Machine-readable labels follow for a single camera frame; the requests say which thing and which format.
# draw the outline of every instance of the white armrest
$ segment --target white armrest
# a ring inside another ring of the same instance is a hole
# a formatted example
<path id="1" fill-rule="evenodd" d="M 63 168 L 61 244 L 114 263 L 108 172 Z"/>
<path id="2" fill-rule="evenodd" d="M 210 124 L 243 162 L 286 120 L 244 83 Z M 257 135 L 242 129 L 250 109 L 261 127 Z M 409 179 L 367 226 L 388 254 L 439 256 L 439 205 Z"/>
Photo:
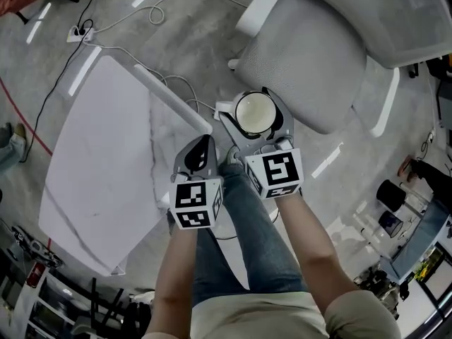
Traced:
<path id="1" fill-rule="evenodd" d="M 370 130 L 370 134 L 375 138 L 378 138 L 383 134 L 386 124 L 388 123 L 389 113 L 391 113 L 391 109 L 393 107 L 394 97 L 396 96 L 398 82 L 400 81 L 400 71 L 398 68 L 395 68 L 393 72 L 393 79 L 389 86 L 388 95 L 386 96 L 379 120 L 377 121 L 375 127 Z"/>
<path id="2" fill-rule="evenodd" d="M 236 29 L 255 37 L 278 0 L 253 0 L 237 23 Z"/>

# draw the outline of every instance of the concrete floor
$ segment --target concrete floor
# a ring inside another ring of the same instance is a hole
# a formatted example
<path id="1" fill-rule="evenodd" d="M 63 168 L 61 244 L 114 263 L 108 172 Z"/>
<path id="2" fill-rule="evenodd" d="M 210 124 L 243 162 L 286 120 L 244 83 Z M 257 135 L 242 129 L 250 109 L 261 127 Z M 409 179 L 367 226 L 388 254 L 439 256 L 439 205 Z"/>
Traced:
<path id="1" fill-rule="evenodd" d="M 0 19 L 0 77 L 32 125 L 45 95 L 76 48 L 76 45 L 66 43 L 66 36 L 89 0 L 81 0 L 79 4 L 41 0 L 25 9 L 24 14 L 31 16 L 41 11 L 48 1 L 52 6 L 30 44 L 25 41 L 33 22 L 24 26 L 12 14 Z M 132 12 L 132 1 L 95 0 L 85 17 L 92 17 L 96 28 L 105 27 Z M 157 1 L 145 0 L 140 7 Z M 234 31 L 243 8 L 225 0 L 170 0 L 162 7 L 165 10 L 162 25 L 151 25 L 148 12 L 142 11 L 117 27 L 100 33 L 97 43 L 122 46 L 163 74 L 187 78 L 198 98 L 211 105 L 217 100 L 230 100 L 249 88 L 227 67 L 227 61 L 235 58 L 248 42 L 247 37 Z M 37 133 L 50 150 L 56 145 L 76 97 L 76 94 L 74 97 L 68 94 L 69 87 L 92 49 L 85 47 L 76 55 L 42 114 Z M 104 49 L 101 54 L 113 56 L 128 69 L 135 64 L 122 52 Z M 365 248 L 363 239 L 357 236 L 353 227 L 359 225 L 352 214 L 363 201 L 374 201 L 378 185 L 386 178 L 394 178 L 403 158 L 408 153 L 419 151 L 433 127 L 432 90 L 422 67 L 420 73 L 419 78 L 411 80 L 405 70 L 401 71 L 402 78 L 388 126 L 380 138 L 372 138 L 365 129 L 366 122 L 354 112 L 350 112 L 339 131 L 327 136 L 296 124 L 296 146 L 302 150 L 307 178 L 303 188 L 305 198 L 328 232 L 336 234 L 333 238 L 341 262 L 352 277 L 379 257 Z M 182 99 L 191 98 L 190 91 L 182 82 L 172 81 L 169 86 Z M 201 107 L 200 112 L 213 125 L 215 140 L 224 155 L 231 146 L 227 134 L 218 122 L 212 120 L 208 109 Z M 18 120 L 4 91 L 0 90 L 0 122 Z M 341 154 L 314 178 L 312 172 L 339 146 Z M 0 177 L 0 189 L 4 193 L 0 217 L 8 224 L 24 227 L 42 242 L 47 242 L 47 237 L 39 230 L 37 221 L 50 159 L 49 154 L 36 143 L 25 164 Z M 428 160 L 445 171 L 445 157 L 440 150 L 431 147 Z M 276 226 L 287 239 L 281 220 L 276 222 Z M 228 222 L 224 222 L 218 230 L 227 236 L 228 227 Z M 56 244 L 52 250 L 66 262 L 61 272 L 77 283 L 85 286 L 95 276 L 99 286 L 106 290 L 108 287 L 123 287 L 133 292 L 136 288 L 154 287 L 167 241 L 167 223 L 163 220 L 129 255 L 127 275 L 111 278 L 99 277 Z M 220 242 L 220 245 L 243 282 L 246 275 L 237 240 Z"/>

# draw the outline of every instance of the cup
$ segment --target cup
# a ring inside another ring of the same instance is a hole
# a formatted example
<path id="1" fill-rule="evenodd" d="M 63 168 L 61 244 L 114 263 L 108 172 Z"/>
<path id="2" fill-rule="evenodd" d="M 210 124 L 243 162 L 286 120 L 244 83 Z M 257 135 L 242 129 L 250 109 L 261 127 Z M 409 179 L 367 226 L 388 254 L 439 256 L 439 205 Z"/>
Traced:
<path id="1" fill-rule="evenodd" d="M 231 102 L 217 102 L 215 108 L 231 114 L 240 128 L 251 134 L 267 131 L 276 118 L 275 103 L 262 92 L 240 93 Z"/>

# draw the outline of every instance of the sleeve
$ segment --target sleeve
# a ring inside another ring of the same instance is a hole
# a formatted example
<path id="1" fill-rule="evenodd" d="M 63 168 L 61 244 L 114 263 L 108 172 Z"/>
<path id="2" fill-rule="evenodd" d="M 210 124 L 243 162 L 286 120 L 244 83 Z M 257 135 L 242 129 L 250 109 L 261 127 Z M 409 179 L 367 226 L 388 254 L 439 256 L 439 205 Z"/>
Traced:
<path id="1" fill-rule="evenodd" d="M 369 291 L 348 292 L 325 312 L 326 331 L 341 339 L 401 339 L 396 320 Z"/>
<path id="2" fill-rule="evenodd" d="M 175 336 L 166 333 L 149 333 L 142 337 L 142 339 L 177 339 Z"/>

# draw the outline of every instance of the forearm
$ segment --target forearm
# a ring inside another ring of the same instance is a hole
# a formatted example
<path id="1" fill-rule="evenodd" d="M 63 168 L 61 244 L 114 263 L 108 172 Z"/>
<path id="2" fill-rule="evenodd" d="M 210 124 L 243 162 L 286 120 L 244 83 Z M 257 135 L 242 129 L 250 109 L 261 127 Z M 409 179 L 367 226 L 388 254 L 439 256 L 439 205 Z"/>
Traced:
<path id="1" fill-rule="evenodd" d="M 174 228 L 157 277 L 148 333 L 189 337 L 197 232 Z"/>
<path id="2" fill-rule="evenodd" d="M 276 203 L 309 291 L 325 314 L 333 300 L 358 288 L 340 267 L 330 237 L 304 199 L 294 194 Z"/>

